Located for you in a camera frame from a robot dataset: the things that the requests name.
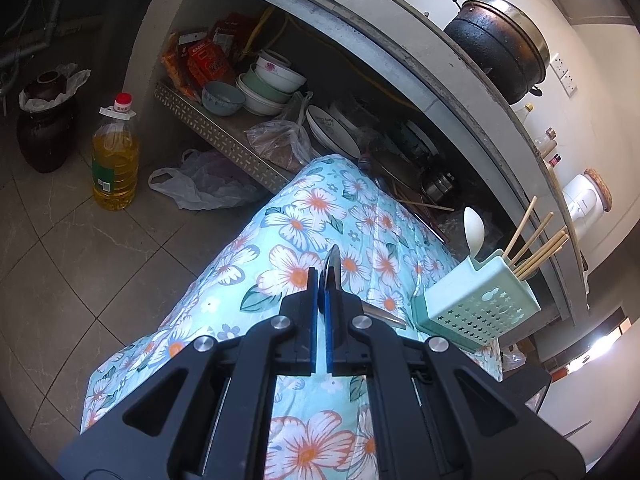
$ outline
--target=cooking oil bottle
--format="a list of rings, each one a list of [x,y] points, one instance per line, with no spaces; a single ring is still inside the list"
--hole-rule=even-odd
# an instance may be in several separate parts
[[[100,108],[102,125],[94,133],[94,198],[110,211],[131,203],[138,182],[140,140],[135,133],[131,95],[120,93],[113,106]]]

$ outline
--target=floral tablecloth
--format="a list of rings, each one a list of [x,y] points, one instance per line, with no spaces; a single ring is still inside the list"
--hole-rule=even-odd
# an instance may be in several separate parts
[[[138,387],[197,336],[242,335],[278,313],[287,294],[306,287],[307,269],[321,269],[340,247],[343,289],[407,320],[412,298],[456,261],[404,207],[338,155],[311,162],[254,216],[191,284],[158,331],[113,355],[91,376],[82,431]],[[320,319],[319,340],[324,338]],[[277,381],[264,477],[268,480],[375,479],[377,464],[366,382],[326,373],[318,345],[317,373]],[[501,379],[497,341],[471,355]]]

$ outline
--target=electrical outlet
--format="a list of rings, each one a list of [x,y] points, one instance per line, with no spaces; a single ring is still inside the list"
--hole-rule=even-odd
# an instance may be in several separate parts
[[[571,77],[569,71],[567,71],[562,78],[560,79],[562,86],[564,87],[564,91],[566,94],[571,97],[574,92],[578,89],[578,85],[575,83],[574,78]]]
[[[562,61],[560,54],[556,54],[555,56],[553,56],[553,59],[549,64],[551,65],[551,68],[554,69],[554,72],[558,76],[558,79],[562,79],[562,76],[569,72],[569,68],[564,64],[564,61]]]

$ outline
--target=white spoon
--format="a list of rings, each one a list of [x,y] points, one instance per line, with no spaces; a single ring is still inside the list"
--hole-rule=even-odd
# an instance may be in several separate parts
[[[469,255],[475,258],[484,243],[484,223],[480,215],[470,207],[465,207],[465,236]]]

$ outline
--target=green bowl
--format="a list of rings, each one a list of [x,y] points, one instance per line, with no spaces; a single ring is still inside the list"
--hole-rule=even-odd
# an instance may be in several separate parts
[[[265,83],[260,76],[255,73],[255,63],[251,65],[249,70],[242,76],[242,82],[247,85],[251,90],[257,93],[259,96],[273,101],[275,103],[284,104],[289,102],[292,94],[285,94],[280,90],[275,89],[268,83]]]

